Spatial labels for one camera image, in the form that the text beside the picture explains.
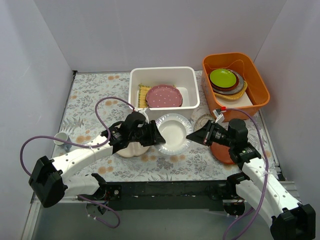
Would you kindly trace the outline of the cream divided plate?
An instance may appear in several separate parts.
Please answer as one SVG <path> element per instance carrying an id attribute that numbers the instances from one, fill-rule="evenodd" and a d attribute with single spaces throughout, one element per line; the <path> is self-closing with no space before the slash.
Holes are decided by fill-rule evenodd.
<path id="1" fill-rule="evenodd" d="M 145 154 L 149 148 L 149 146 L 142 146 L 139 142 L 131 142 L 128 147 L 119 150 L 117 154 L 123 158 L 133 158 Z"/>

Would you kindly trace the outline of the speckled beige plate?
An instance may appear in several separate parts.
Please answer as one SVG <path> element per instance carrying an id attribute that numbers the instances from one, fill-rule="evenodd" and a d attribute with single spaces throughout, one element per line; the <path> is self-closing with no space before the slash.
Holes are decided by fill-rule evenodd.
<path id="1" fill-rule="evenodd" d="M 194 132 L 198 131 L 199 129 L 201 129 L 208 121 L 212 121 L 214 120 L 214 118 L 212 117 L 211 114 L 203 114 L 202 116 L 200 116 L 195 124 L 194 124 Z"/>

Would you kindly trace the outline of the white small cup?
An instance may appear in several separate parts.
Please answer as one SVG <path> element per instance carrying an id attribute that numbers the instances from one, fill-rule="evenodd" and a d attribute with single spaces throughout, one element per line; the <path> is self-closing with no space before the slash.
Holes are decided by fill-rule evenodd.
<path id="1" fill-rule="evenodd" d="M 55 145 L 57 145 L 58 147 L 60 147 L 61 149 L 63 149 L 65 152 L 69 152 L 72 145 L 70 144 L 70 137 L 68 136 L 67 133 L 65 132 L 58 132 L 55 136 L 54 136 L 55 140 L 53 141 Z"/>

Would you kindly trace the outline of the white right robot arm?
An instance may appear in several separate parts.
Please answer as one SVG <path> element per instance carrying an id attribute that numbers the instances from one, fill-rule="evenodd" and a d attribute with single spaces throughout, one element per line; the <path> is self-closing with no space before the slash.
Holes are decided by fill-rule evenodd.
<path id="1" fill-rule="evenodd" d="M 316 237 L 316 212 L 302 204 L 269 172 L 268 161 L 248 141 L 248 129 L 241 119 L 232 119 L 228 128 L 208 121 L 187 135 L 188 140 L 229 148 L 232 161 L 242 171 L 226 186 L 232 199 L 246 200 L 265 220 L 275 240 L 313 240 Z"/>

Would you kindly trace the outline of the brown plate under green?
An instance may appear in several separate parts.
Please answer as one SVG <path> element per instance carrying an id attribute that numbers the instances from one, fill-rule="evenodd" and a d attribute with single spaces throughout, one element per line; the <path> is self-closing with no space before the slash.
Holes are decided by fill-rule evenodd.
<path id="1" fill-rule="evenodd" d="M 210 81 L 210 84 L 211 84 L 211 86 L 212 87 L 217 87 L 216 85 L 214 85 L 211 81 Z"/>

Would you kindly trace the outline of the woven yellow basket tray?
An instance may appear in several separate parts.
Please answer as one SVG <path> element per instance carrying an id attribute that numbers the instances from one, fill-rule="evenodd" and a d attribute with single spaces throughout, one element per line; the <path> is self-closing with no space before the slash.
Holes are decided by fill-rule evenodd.
<path id="1" fill-rule="evenodd" d="M 221 94 L 214 88 L 213 88 L 213 92 L 214 92 L 215 96 L 221 97 L 221 98 L 226 99 L 226 100 L 232 100 L 233 101 L 233 100 L 240 99 L 244 95 L 244 93 L 246 92 L 247 88 L 248 88 L 248 83 L 246 81 L 244 81 L 243 88 L 239 92 L 237 92 L 235 94 L 230 94 L 230 95 Z"/>

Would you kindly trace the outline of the pink polka dot plate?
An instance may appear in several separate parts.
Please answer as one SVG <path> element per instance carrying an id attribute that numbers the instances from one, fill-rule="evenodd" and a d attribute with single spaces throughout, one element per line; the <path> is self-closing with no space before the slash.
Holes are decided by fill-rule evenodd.
<path id="1" fill-rule="evenodd" d="M 160 84 L 152 87 L 146 95 L 149 108 L 176 108 L 180 105 L 182 94 L 172 85 Z"/>

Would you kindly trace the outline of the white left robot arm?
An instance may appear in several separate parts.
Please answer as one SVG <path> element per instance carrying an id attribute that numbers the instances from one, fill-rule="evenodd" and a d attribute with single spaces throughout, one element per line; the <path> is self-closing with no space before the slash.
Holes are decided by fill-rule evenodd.
<path id="1" fill-rule="evenodd" d="M 83 147 L 52 159 L 39 158 L 28 183 L 45 208 L 66 196 L 88 195 L 101 200 L 107 193 L 103 178 L 95 173 L 76 178 L 77 172 L 127 148 L 130 143 L 149 147 L 165 142 L 155 120 L 147 121 L 142 113 L 133 111 L 124 121 L 114 123 Z"/>

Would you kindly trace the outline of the white plastic bin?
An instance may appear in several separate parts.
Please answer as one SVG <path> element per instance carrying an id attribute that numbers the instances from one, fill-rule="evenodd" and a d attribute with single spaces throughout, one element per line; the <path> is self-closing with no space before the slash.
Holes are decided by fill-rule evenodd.
<path id="1" fill-rule="evenodd" d="M 139 110 L 139 88 L 140 85 L 154 87 L 161 84 L 175 86 L 182 95 L 182 106 L 150 108 L 147 111 L 150 120 L 177 113 L 187 119 L 191 117 L 194 110 L 200 105 L 199 89 L 196 74 L 189 66 L 170 67 L 145 67 L 135 68 L 130 72 L 128 102 Z"/>

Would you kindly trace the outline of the red brown plate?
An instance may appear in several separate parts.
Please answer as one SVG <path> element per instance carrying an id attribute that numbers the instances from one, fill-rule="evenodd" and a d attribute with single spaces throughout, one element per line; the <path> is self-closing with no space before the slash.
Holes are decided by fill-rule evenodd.
<path id="1" fill-rule="evenodd" d="M 235 165 L 229 154 L 229 147 L 218 143 L 212 143 L 210 150 L 212 155 L 224 165 Z"/>

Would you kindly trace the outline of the pale blue rimmed plate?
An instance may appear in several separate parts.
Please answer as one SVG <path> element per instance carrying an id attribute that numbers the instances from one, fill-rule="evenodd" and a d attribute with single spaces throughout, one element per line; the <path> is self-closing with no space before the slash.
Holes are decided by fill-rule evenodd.
<path id="1" fill-rule="evenodd" d="M 179 155 L 189 148 L 191 141 L 186 137 L 193 133 L 193 127 L 186 117 L 169 113 L 159 117 L 155 123 L 165 140 L 165 143 L 155 146 L 160 153 L 169 156 Z"/>

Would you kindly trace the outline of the white board in bin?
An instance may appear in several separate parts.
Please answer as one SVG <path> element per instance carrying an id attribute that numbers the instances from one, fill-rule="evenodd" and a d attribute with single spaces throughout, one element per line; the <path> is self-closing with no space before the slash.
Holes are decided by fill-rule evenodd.
<path id="1" fill-rule="evenodd" d="M 253 105 L 246 92 L 236 100 L 225 99 L 220 96 L 216 96 L 216 100 L 220 105 L 227 108 L 250 107 Z"/>

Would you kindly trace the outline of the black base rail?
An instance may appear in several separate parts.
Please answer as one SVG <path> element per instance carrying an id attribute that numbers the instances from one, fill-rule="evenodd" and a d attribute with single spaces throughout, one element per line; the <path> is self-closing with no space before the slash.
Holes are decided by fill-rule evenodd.
<path id="1" fill-rule="evenodd" d="M 116 211 L 204 209 L 235 216 L 246 208 L 226 180 L 108 182 L 101 188 Z"/>

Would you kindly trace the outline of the grey round plate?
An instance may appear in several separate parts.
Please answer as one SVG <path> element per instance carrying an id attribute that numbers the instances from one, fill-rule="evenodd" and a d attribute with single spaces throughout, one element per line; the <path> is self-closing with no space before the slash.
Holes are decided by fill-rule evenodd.
<path id="1" fill-rule="evenodd" d="M 232 88 L 226 89 L 226 88 L 221 88 L 221 87 L 217 87 L 217 86 L 213 86 L 212 88 L 217 90 L 219 93 L 226 94 L 226 95 L 232 95 L 232 94 L 236 94 L 236 93 L 240 92 L 241 89 L 244 87 L 245 80 L 237 72 L 232 71 L 232 73 L 236 76 L 236 84 Z"/>

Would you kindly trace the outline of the yellow bamboo mat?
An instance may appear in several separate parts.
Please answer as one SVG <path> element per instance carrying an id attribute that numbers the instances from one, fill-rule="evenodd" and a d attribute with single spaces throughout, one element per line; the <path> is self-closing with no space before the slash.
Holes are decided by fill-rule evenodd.
<path id="1" fill-rule="evenodd" d="M 148 104 L 146 101 L 146 96 L 148 91 L 152 88 L 151 86 L 145 86 L 142 84 L 139 84 L 138 89 L 138 96 L 137 96 L 137 107 L 138 108 L 147 108 Z"/>

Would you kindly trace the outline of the orange plastic bin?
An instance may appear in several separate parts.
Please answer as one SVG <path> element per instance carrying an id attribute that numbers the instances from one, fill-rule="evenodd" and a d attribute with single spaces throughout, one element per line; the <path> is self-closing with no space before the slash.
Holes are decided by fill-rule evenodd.
<path id="1" fill-rule="evenodd" d="M 211 114 L 226 107 L 253 116 L 270 101 L 254 62 L 240 52 L 206 56 L 202 61 L 201 85 Z"/>

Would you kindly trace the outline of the floral table mat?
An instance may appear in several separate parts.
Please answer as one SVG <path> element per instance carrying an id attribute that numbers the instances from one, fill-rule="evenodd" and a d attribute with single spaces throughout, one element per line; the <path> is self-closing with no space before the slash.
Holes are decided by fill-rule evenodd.
<path id="1" fill-rule="evenodd" d="M 130 112 L 129 73 L 78 73 L 69 94 L 60 130 L 73 143 L 87 144 L 105 126 L 122 121 Z M 178 155 L 164 155 L 154 147 L 137 157 L 118 154 L 95 161 L 78 175 L 97 173 L 108 182 L 225 180 L 239 172 L 236 165 L 225 165 L 209 147 L 191 143 Z"/>

